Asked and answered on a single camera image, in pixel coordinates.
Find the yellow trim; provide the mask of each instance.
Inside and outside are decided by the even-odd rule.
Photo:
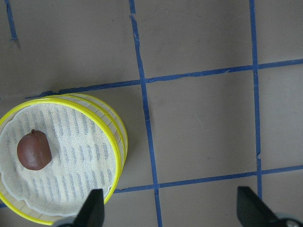
[[[97,109],[100,109],[106,117],[108,117],[110,119],[110,121],[114,124],[114,126],[117,128],[117,131],[119,133],[119,136],[122,140],[122,144],[123,144],[123,153],[124,153],[124,161],[123,161],[123,166],[124,166],[124,163],[125,163],[125,156],[126,156],[126,151],[125,151],[125,140],[124,140],[124,137],[123,137],[123,134],[117,124],[117,122],[114,120],[113,116],[110,115],[103,107],[99,106],[98,104],[88,100],[88,99],[85,99],[85,98],[82,98],[82,97],[79,97],[77,96],[77,94],[74,94],[74,93],[71,93],[71,94],[65,94],[65,95],[60,95],[60,96],[67,96],[67,97],[73,97],[73,98],[77,98],[77,99],[80,99],[82,101],[85,101],[87,103],[90,103],[91,105],[93,105],[94,107],[96,107]]]
[[[91,98],[94,98],[94,99],[100,101],[101,103],[103,103],[104,105],[106,105],[117,116],[118,120],[121,122],[121,125],[122,125],[122,127],[124,129],[124,132],[125,132],[125,135],[126,135],[127,147],[125,149],[126,149],[126,151],[128,151],[128,135],[127,135],[126,127],[125,127],[125,125],[124,125],[121,117],[118,115],[118,113],[108,103],[104,102],[103,100],[101,100],[99,98],[96,98],[94,96],[90,96],[90,95],[87,95],[87,94],[83,94],[83,93],[81,93],[81,95],[88,96],[88,97],[91,97]]]
[[[113,147],[113,151],[115,154],[115,158],[116,158],[116,172],[115,172],[115,179],[113,182],[113,185],[111,187],[111,189],[109,190],[106,198],[104,199],[104,204],[107,203],[107,201],[109,200],[109,198],[112,196],[112,194],[114,193],[114,190],[118,184],[118,179],[119,176],[121,174],[121,157],[120,157],[120,152],[119,152],[119,148],[118,148],[118,144],[117,141],[114,137],[114,135],[112,134],[111,130],[109,129],[109,127],[91,110],[87,109],[86,107],[81,106],[80,104],[74,103],[72,101],[68,101],[68,100],[64,100],[64,99],[60,99],[60,98],[56,98],[56,97],[52,97],[52,96],[48,96],[46,98],[40,98],[40,99],[34,99],[34,100],[30,100],[27,102],[24,102],[20,105],[17,105],[16,107],[12,108],[10,111],[8,111],[1,119],[0,119],[0,125],[5,122],[5,120],[7,120],[12,114],[17,113],[18,111],[22,110],[25,107],[28,107],[30,105],[35,105],[35,104],[41,104],[41,103],[51,103],[51,104],[59,104],[59,105],[64,105],[70,108],[73,108],[81,113],[83,113],[84,115],[88,116],[93,122],[95,122],[105,133],[105,135],[108,137],[109,142],[111,143],[112,147]],[[44,225],[51,225],[53,222],[51,221],[44,221],[38,218],[34,218],[28,214],[25,214],[23,212],[21,212],[19,209],[17,209],[15,206],[13,206],[11,204],[10,201],[8,201],[5,196],[0,192],[0,199],[15,213],[17,213],[18,215],[39,223],[39,224],[44,224]]]

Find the brown egg-shaped object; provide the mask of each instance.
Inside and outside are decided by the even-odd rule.
[[[43,169],[52,160],[46,135],[36,130],[22,137],[17,146],[17,155],[21,164],[30,170]]]

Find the gray surface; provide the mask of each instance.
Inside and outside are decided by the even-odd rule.
[[[160,189],[163,226],[231,226],[237,220],[238,186],[256,189],[255,177]]]
[[[136,1],[147,78],[250,65],[249,1]]]
[[[0,117],[24,97],[139,79],[127,0],[11,0],[0,6]],[[135,1],[147,78],[251,65],[249,1]],[[259,63],[303,57],[301,1],[256,0]],[[259,70],[262,168],[302,165],[303,66]],[[252,71],[147,84],[159,183],[256,170]],[[125,122],[118,189],[152,184],[140,86],[87,92]],[[263,175],[264,201],[303,220],[302,171]],[[164,227],[240,226],[236,187],[256,177],[160,188]],[[114,194],[104,226],[157,226],[154,191]],[[36,227],[0,208],[0,227]]]
[[[275,212],[303,221],[303,170],[263,176],[263,200]]]
[[[262,168],[303,163],[303,66],[260,70]]]
[[[303,1],[255,2],[258,62],[303,58]]]
[[[251,72],[147,85],[160,183],[256,170]]]

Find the metal screw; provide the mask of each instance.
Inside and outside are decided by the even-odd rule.
[[[299,227],[299,224],[292,220],[287,220],[286,225],[287,227]]]

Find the white cloth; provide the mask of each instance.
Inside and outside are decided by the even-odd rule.
[[[24,168],[17,157],[20,139],[40,130],[52,161],[42,170]],[[79,212],[89,192],[113,184],[115,155],[104,132],[84,114],[59,104],[36,104],[19,111],[0,135],[1,180],[8,192],[46,215]]]

